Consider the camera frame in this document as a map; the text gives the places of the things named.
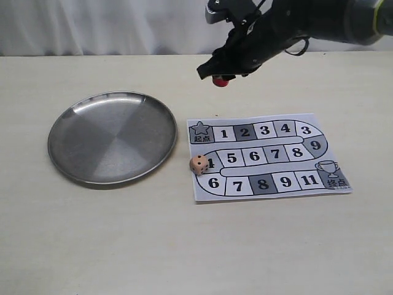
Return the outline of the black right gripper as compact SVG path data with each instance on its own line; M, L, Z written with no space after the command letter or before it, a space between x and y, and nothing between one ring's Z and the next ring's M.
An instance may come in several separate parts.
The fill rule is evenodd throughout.
M349 1L273 1L234 25L225 44L196 69L199 77L230 81L247 76L269 59L310 38L345 40Z

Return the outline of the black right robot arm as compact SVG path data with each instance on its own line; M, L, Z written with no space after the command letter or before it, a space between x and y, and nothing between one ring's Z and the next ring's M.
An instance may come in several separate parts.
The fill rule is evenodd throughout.
M225 44L197 67L201 79L211 77L224 87L236 76L246 77L276 55L311 38L371 45L392 35L392 1L273 1L266 11L253 1L208 1L207 23L230 22Z

